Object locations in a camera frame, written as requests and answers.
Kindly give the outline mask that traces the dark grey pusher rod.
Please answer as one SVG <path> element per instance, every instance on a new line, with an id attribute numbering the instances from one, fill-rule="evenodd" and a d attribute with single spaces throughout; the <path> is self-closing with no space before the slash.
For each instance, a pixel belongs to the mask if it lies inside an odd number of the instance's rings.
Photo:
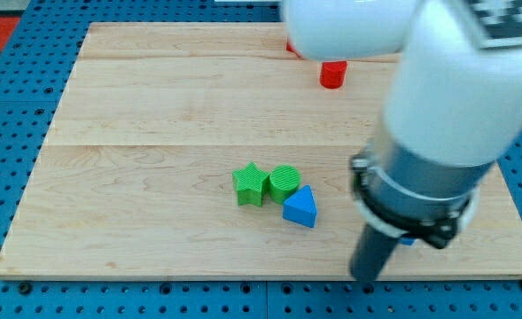
<path id="1" fill-rule="evenodd" d="M 375 281 L 397 245 L 397 237 L 389 237 L 366 223 L 350 261 L 352 277 L 359 282 Z"/>

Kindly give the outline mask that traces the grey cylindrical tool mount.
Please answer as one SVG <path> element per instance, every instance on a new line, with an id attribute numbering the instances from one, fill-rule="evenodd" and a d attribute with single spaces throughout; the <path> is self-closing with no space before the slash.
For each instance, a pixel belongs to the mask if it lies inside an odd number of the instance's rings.
<path id="1" fill-rule="evenodd" d="M 443 249 L 475 215 L 479 183 L 492 163 L 427 159 L 381 120 L 351 166 L 355 203 L 365 220 L 359 249 L 392 249 L 402 237 Z"/>

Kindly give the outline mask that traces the red block behind arm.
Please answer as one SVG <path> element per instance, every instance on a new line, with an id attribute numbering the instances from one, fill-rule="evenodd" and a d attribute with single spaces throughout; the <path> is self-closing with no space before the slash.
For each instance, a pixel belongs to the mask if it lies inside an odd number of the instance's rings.
<path id="1" fill-rule="evenodd" d="M 296 57 L 301 58 L 301 55 L 295 50 L 290 40 L 286 42 L 285 48 L 287 51 L 294 53 Z"/>

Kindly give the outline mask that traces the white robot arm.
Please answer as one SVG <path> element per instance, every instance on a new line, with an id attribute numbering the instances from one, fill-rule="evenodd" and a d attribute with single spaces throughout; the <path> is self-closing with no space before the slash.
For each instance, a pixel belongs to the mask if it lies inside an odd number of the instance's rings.
<path id="1" fill-rule="evenodd" d="M 512 1 L 285 1 L 305 59 L 400 53 L 373 137 L 350 163 L 365 227 L 350 261 L 375 280 L 403 237 L 442 249 L 522 130 L 522 12 Z"/>

